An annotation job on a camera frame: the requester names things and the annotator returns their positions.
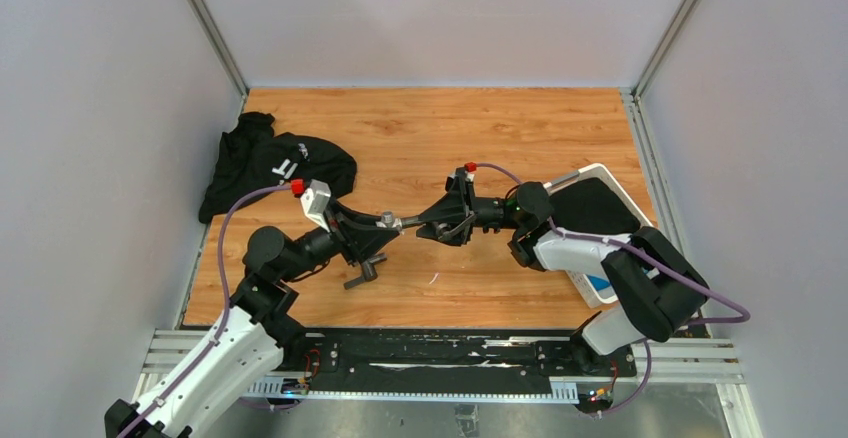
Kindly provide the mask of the grey tee pipe fitting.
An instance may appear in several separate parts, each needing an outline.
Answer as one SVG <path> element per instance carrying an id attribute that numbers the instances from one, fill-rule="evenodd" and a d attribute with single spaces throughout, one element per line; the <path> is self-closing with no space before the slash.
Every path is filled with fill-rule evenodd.
<path id="1" fill-rule="evenodd" d="M 403 221 L 391 211 L 384 211 L 376 222 L 381 228 L 402 229 Z"/>

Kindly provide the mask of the grey faucet with lever handle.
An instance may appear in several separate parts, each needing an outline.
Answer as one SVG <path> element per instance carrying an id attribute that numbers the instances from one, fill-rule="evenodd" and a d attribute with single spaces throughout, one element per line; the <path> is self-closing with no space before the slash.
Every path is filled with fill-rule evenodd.
<path id="1" fill-rule="evenodd" d="M 461 220 L 425 222 L 419 216 L 401 218 L 399 223 L 403 230 L 415 229 L 415 236 L 441 243 L 447 246 L 460 247 L 468 243 L 472 234 L 476 216 L 474 213 Z"/>

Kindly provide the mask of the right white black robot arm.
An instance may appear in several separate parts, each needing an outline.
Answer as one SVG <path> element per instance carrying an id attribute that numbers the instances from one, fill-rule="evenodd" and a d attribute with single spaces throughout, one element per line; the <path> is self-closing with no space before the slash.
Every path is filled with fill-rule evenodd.
<path id="1" fill-rule="evenodd" d="M 479 197 L 472 172 L 460 167 L 448 177 L 444 196 L 410 224 L 417 237 L 449 246 L 466 244 L 476 228 L 507 229 L 520 266 L 606 280 L 614 307 L 587 319 L 571 338 L 572 362 L 584 374 L 599 373 L 623 346 L 667 341 L 706 303 L 706 282 L 658 229 L 575 232 L 555 222 L 555 196 L 551 185 L 527 181 L 502 198 Z"/>

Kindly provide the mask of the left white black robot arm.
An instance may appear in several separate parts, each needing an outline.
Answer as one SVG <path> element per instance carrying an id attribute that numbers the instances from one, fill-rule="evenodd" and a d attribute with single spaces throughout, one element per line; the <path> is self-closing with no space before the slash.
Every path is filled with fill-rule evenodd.
<path id="1" fill-rule="evenodd" d="M 376 277 L 381 250 L 417 218 L 354 211 L 314 189 L 298 195 L 316 228 L 297 239 L 266 226 L 255 231 L 244 278 L 227 293 L 222 313 L 191 351 L 135 401 L 116 400 L 104 416 L 108 437 L 200 437 L 257 380 L 279 367 L 299 368 L 307 356 L 304 327 L 289 311 L 292 283 L 335 256 L 361 269 L 355 287 Z"/>

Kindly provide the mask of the black cloth with white print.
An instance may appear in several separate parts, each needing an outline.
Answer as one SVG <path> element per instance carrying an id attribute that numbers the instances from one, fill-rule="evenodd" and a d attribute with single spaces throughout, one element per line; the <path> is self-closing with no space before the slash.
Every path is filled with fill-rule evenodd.
<path id="1" fill-rule="evenodd" d="M 292 180 L 320 180 L 337 197 L 353 191 L 358 164 L 350 153 L 322 138 L 277 134 L 274 123 L 271 114 L 246 112 L 231 131 L 221 134 L 212 179 L 197 213 L 200 223 L 226 214 L 250 192 Z"/>

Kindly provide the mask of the black cloth in basket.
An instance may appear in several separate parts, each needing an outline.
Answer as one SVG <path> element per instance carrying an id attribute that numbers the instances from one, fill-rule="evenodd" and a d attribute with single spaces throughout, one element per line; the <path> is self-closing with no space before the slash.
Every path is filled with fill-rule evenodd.
<path id="1" fill-rule="evenodd" d="M 550 196 L 553 221 L 578 233 L 618 235 L 636 232 L 638 218 L 599 178 L 574 182 Z"/>

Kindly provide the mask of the blue cloth in basket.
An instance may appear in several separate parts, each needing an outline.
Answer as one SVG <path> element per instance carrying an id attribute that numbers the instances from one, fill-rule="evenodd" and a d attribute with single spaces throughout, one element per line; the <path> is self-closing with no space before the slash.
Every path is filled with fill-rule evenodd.
<path id="1" fill-rule="evenodd" d="M 588 275 L 587 279 L 591 286 L 598 292 L 611 287 L 610 282 L 605 278 Z"/>

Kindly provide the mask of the white plastic basket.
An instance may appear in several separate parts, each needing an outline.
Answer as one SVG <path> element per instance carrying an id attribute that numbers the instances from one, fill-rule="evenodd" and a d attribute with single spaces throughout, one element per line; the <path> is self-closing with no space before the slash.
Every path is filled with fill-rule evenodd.
<path id="1" fill-rule="evenodd" d="M 589 164 L 549 180 L 543 186 L 551 196 L 574 182 L 589 178 L 599 178 L 612 189 L 641 222 L 640 228 L 651 224 L 648 216 L 634 201 L 631 194 L 626 191 L 610 169 L 601 163 Z M 601 267 L 601 261 L 608 253 L 615 250 L 615 247 L 611 245 L 613 240 L 626 242 L 633 233 L 618 235 L 578 233 L 554 223 L 552 230 L 543 235 L 534 250 L 538 253 L 539 261 L 544 269 L 566 273 L 586 305 L 590 308 L 599 308 L 618 301 L 610 279 Z M 600 292 L 596 291 L 589 283 L 588 275 L 607 279 L 611 287 Z"/>

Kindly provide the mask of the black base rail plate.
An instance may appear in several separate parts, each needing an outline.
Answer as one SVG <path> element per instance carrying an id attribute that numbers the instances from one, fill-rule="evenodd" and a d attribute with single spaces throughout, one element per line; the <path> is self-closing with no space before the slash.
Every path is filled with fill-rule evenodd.
<path id="1" fill-rule="evenodd" d="M 569 329 L 310 328 L 245 392 L 274 407 L 307 400 L 611 402 L 637 375 L 625 345 L 593 358 Z"/>

